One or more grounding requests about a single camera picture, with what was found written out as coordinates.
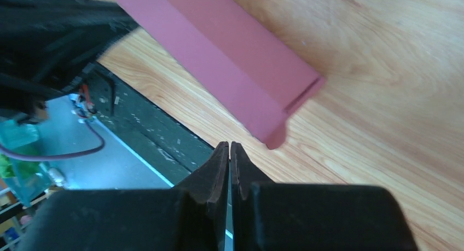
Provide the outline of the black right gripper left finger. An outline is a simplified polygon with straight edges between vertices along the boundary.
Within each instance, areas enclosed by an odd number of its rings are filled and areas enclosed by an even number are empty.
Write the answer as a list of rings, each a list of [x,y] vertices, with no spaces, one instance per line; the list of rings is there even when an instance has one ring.
[[[18,250],[224,250],[229,145],[170,189],[62,190]]]

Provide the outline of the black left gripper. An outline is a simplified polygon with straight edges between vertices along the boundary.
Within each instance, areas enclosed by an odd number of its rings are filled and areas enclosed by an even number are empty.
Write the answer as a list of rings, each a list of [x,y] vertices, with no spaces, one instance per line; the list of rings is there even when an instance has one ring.
[[[137,26],[109,1],[1,0],[1,114],[32,114],[35,101],[76,90]]]

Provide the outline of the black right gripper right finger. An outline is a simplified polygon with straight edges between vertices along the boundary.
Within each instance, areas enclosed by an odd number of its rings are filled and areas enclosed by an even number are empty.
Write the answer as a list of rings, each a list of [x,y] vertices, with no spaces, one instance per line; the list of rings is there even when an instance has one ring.
[[[230,157],[235,250],[418,250],[385,188],[277,183],[240,143]]]

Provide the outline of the pink paper box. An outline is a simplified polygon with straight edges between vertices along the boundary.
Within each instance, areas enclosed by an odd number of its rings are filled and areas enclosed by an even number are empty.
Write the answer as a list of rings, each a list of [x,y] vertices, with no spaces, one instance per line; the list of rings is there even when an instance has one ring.
[[[117,0],[269,149],[324,79],[233,0]]]

